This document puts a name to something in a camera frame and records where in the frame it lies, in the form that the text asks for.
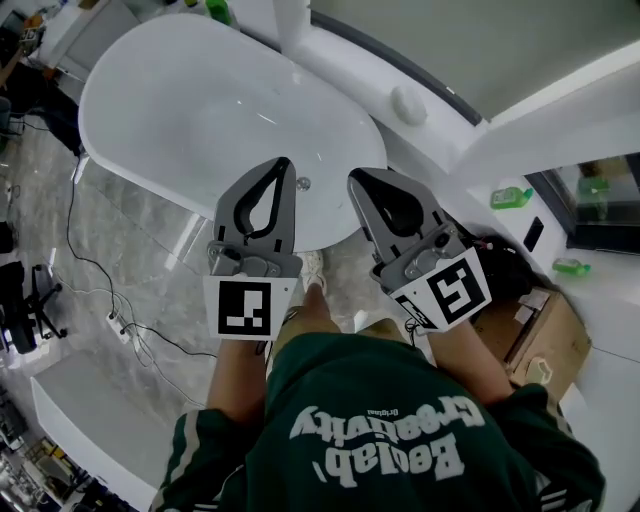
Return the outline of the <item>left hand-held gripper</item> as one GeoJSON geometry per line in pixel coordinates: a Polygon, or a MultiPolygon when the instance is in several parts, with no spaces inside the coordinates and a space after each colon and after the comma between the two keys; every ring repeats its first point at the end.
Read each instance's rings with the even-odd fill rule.
{"type": "Polygon", "coordinates": [[[212,337],[277,338],[302,269],[301,258],[291,254],[295,211],[296,171],[288,158],[274,158],[250,169],[219,198],[215,241],[207,247],[210,274],[203,278],[212,337]],[[266,225],[256,228],[251,212],[271,185],[272,203],[262,217],[266,225]]]}

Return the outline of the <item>person's left forearm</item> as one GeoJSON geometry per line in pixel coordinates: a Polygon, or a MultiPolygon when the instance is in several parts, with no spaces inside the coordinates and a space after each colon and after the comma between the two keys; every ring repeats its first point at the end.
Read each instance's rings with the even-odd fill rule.
{"type": "Polygon", "coordinates": [[[237,424],[253,427],[263,421],[266,400],[265,344],[223,340],[206,400],[237,424]]]}

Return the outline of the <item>person's right forearm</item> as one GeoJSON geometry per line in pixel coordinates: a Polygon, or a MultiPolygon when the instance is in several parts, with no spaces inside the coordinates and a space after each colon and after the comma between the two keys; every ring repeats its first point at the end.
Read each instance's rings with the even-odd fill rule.
{"type": "Polygon", "coordinates": [[[502,364],[469,321],[446,332],[428,334],[436,366],[449,374],[483,405],[507,399],[513,388],[502,364]]]}

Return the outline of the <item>white bathtub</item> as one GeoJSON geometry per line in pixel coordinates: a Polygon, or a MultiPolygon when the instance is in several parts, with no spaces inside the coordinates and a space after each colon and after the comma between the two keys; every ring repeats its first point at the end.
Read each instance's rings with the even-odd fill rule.
{"type": "Polygon", "coordinates": [[[103,168],[205,218],[245,172],[277,157],[297,179],[297,251],[348,238],[358,167],[385,168],[381,134],[356,102],[280,53],[195,14],[156,17],[99,59],[79,130],[103,168]]]}

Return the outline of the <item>white sneaker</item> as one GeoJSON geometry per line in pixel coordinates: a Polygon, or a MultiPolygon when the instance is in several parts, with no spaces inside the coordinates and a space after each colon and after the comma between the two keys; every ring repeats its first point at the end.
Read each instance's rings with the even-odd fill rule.
{"type": "Polygon", "coordinates": [[[300,279],[304,291],[313,284],[318,285],[322,293],[326,293],[327,282],[324,276],[324,258],[320,250],[300,252],[297,256],[302,261],[300,279]]]}

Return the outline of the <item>person's leg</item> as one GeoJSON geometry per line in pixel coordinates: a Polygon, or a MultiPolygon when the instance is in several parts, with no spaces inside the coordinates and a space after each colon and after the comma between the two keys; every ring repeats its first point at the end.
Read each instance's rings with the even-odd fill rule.
{"type": "Polygon", "coordinates": [[[313,321],[325,322],[331,320],[330,310],[319,282],[311,282],[307,287],[301,312],[305,318],[313,321]]]}

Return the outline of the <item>white round lid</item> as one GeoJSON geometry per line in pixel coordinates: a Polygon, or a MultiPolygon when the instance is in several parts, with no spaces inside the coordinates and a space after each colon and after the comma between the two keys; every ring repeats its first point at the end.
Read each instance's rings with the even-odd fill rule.
{"type": "Polygon", "coordinates": [[[413,127],[423,125],[428,113],[420,94],[407,85],[395,86],[390,93],[392,108],[397,117],[413,127]]]}

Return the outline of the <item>black equipment pack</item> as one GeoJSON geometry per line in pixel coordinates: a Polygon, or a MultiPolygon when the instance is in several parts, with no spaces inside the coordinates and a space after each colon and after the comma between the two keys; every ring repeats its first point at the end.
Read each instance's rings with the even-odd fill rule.
{"type": "Polygon", "coordinates": [[[533,270],[505,238],[470,236],[467,244],[476,249],[493,300],[515,300],[531,292],[535,283],[533,270]]]}

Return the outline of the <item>tan shorts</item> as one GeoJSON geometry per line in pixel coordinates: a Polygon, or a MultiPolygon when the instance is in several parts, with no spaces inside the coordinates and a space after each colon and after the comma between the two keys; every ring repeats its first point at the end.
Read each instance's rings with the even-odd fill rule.
{"type": "MultiPolygon", "coordinates": [[[[383,318],[380,315],[360,310],[354,317],[354,326],[355,335],[408,343],[396,322],[391,318],[383,318]]],[[[274,342],[273,351],[277,354],[287,343],[298,336],[317,333],[342,334],[342,331],[329,314],[309,313],[303,306],[291,308],[287,321],[281,327],[274,342]]]]}

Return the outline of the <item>black rectangular device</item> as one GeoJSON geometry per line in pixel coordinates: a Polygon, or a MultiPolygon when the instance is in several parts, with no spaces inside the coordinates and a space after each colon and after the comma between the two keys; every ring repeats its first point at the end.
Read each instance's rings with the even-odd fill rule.
{"type": "Polygon", "coordinates": [[[535,250],[535,247],[542,235],[543,230],[544,230],[543,222],[540,220],[539,217],[535,217],[532,220],[530,227],[523,240],[524,247],[530,253],[532,253],[535,250]]]}

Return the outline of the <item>black framed window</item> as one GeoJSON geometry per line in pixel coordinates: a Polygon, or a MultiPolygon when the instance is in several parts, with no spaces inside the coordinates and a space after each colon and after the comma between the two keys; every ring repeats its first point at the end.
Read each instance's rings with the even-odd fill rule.
{"type": "Polygon", "coordinates": [[[526,176],[570,249],[640,256],[640,152],[526,176]]]}
{"type": "Polygon", "coordinates": [[[382,42],[366,35],[364,32],[350,27],[346,23],[338,21],[326,14],[320,13],[313,8],[310,9],[310,12],[311,24],[314,27],[329,31],[332,34],[361,47],[376,57],[381,58],[411,79],[418,82],[420,85],[424,86],[430,92],[434,93],[472,126],[478,126],[483,120],[480,113],[450,87],[411,61],[409,58],[401,55],[398,51],[393,50],[382,42]]]}

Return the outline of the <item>white power strip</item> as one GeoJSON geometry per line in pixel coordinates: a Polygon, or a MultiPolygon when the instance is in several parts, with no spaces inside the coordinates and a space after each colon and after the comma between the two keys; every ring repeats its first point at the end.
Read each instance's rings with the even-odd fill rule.
{"type": "Polygon", "coordinates": [[[106,322],[122,344],[131,342],[131,334],[126,327],[127,323],[120,313],[109,312],[106,316],[106,322]]]}

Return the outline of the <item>cardboard box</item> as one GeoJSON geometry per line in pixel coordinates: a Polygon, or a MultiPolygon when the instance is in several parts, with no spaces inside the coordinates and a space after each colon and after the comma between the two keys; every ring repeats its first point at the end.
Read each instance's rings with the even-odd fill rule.
{"type": "Polygon", "coordinates": [[[540,384],[557,401],[574,383],[591,349],[570,303],[560,292],[545,288],[492,302],[474,328],[512,384],[540,384]]]}

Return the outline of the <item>cluttered equipment desk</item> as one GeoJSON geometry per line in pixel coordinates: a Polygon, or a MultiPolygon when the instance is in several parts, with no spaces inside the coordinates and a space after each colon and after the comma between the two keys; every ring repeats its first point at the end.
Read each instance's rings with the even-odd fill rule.
{"type": "Polygon", "coordinates": [[[0,90],[8,88],[8,80],[21,60],[40,46],[43,32],[41,12],[26,16],[13,10],[0,19],[0,90]]]}

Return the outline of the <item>cluttered equipment shelf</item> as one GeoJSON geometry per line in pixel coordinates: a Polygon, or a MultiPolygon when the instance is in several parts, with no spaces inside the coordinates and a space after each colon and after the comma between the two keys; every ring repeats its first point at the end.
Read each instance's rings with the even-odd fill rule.
{"type": "Polygon", "coordinates": [[[0,385],[0,508],[15,512],[129,512],[47,437],[34,438],[0,385]]]}

